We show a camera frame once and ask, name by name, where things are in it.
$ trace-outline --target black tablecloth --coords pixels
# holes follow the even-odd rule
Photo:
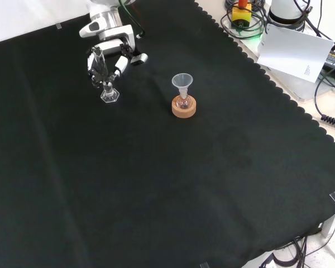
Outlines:
[[[136,8],[150,58],[115,104],[87,79],[88,16],[0,43],[0,267],[237,268],[335,213],[332,138],[194,2]]]

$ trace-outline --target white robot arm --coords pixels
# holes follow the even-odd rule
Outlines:
[[[91,23],[84,26],[79,31],[79,35],[83,38],[98,36],[101,41],[91,49],[92,53],[88,58],[88,73],[93,85],[104,89],[102,99],[107,103],[115,102],[119,93],[113,88],[113,81],[122,76],[129,63],[143,64],[147,61],[148,56],[138,51],[132,26],[123,25],[118,11],[119,0],[87,1]],[[131,4],[134,1],[122,0],[122,3]],[[121,54],[121,57],[116,63],[114,72],[109,73],[104,57],[117,54]]]

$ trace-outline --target hexagonal glass base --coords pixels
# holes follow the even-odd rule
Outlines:
[[[110,92],[104,90],[102,92],[102,95],[100,95],[100,98],[105,103],[116,102],[117,99],[119,98],[119,92],[115,88],[113,88]]]

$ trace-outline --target white paper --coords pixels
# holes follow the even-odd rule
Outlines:
[[[257,63],[315,83],[333,41],[274,25],[267,32]]]

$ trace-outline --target table surface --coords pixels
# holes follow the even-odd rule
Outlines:
[[[220,24],[220,20],[222,16],[226,14],[226,10],[224,8],[224,0],[195,0],[203,10],[208,12],[209,15],[212,16],[216,22]],[[325,11],[323,15],[323,21],[326,21],[327,14],[330,14],[330,12]],[[329,35],[331,38],[335,39],[335,30],[331,30],[331,33],[329,33],[328,25],[324,25],[323,23],[321,24],[321,28],[323,29],[323,32],[327,35]],[[243,52],[247,53],[247,55],[252,58],[255,62],[257,62],[257,57],[256,55],[240,40],[235,39],[235,42],[238,43],[238,45],[242,48]],[[269,70],[268,68],[262,66],[262,68],[267,72],[267,74],[270,76],[271,80],[273,80],[278,87],[282,88],[284,93],[288,94],[291,96],[293,100],[295,100],[298,103],[298,106],[302,107],[305,109],[306,113],[309,113],[314,120],[318,121],[320,126],[326,130],[327,134],[332,136],[335,141],[335,127],[326,124],[325,122],[320,120],[320,115],[317,112],[314,102],[313,101],[308,101],[308,102],[298,102],[295,99],[295,96],[292,95],[287,87],[276,77],[276,75]],[[335,90],[332,90],[328,93],[322,94],[321,96],[318,97],[318,107],[319,109],[324,113],[327,114],[328,116],[335,117]]]
[[[67,267],[76,255],[87,263],[87,250],[96,267],[179,267],[181,256],[237,267],[335,212],[335,144],[191,1],[168,2],[141,1],[154,36],[141,50],[159,60],[121,80],[118,106],[87,90],[82,51],[94,41],[77,34],[87,16],[0,44],[0,260],[13,260],[5,267]],[[211,53],[224,48],[232,53]],[[56,68],[62,59],[66,72]],[[200,100],[199,116],[184,122],[166,113],[171,77],[182,71]],[[15,90],[1,83],[7,73]],[[233,264],[222,266],[221,255]]]

